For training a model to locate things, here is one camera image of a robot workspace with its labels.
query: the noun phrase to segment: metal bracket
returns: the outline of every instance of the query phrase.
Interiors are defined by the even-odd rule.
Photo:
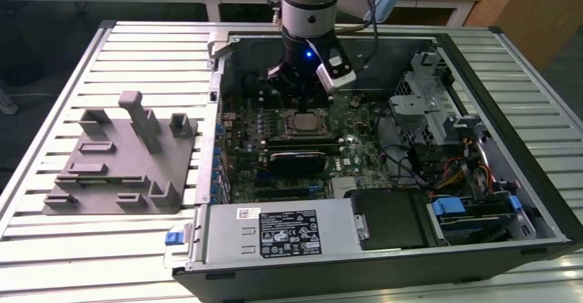
[[[364,216],[354,214],[354,224],[356,224],[356,234],[358,240],[369,239],[370,235],[368,233],[368,227],[365,225]]]
[[[230,51],[226,31],[212,31],[208,34],[206,49],[208,57],[217,59]]]
[[[481,123],[481,119],[477,115],[448,117],[444,121],[445,139],[456,139],[458,128],[473,128],[478,123]]]

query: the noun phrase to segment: white label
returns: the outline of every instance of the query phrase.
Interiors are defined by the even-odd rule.
[[[258,219],[258,213],[261,213],[258,207],[237,209],[237,219]]]

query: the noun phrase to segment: warning label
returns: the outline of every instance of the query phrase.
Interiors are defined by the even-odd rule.
[[[321,254],[314,210],[261,213],[258,228],[265,259]]]

